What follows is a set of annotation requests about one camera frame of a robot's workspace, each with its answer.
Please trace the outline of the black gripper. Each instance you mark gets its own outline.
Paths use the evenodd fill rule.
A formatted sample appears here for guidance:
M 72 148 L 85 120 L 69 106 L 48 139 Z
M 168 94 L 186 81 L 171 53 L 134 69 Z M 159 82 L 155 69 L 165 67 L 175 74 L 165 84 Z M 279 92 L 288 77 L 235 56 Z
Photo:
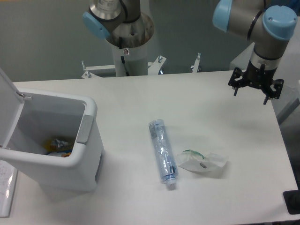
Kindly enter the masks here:
M 265 99 L 263 101 L 263 104 L 265 105 L 271 98 L 279 99 L 283 89 L 283 79 L 273 80 L 276 70 L 277 67 L 266 69 L 265 64 L 260 64 L 259 67 L 256 67 L 249 61 L 245 72 L 238 67 L 233 70 L 228 85 L 234 90 L 234 96 L 237 95 L 239 88 L 248 86 L 258 89 L 259 85 L 261 85 L 263 87 L 263 93 L 265 94 Z

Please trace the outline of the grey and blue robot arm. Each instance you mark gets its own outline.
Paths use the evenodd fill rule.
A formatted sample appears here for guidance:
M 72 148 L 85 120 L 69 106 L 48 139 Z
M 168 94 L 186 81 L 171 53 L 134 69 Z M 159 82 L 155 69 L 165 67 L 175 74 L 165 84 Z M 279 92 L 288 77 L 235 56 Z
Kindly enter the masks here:
M 94 36 L 110 44 L 117 76 L 149 74 L 147 42 L 154 23 L 141 11 L 138 0 L 92 0 L 82 20 Z M 273 76 L 294 34 L 295 11 L 271 6 L 267 0 L 221 0 L 212 23 L 254 43 L 246 70 L 235 68 L 229 86 L 234 91 L 247 86 L 259 89 L 266 100 L 280 98 L 284 80 Z

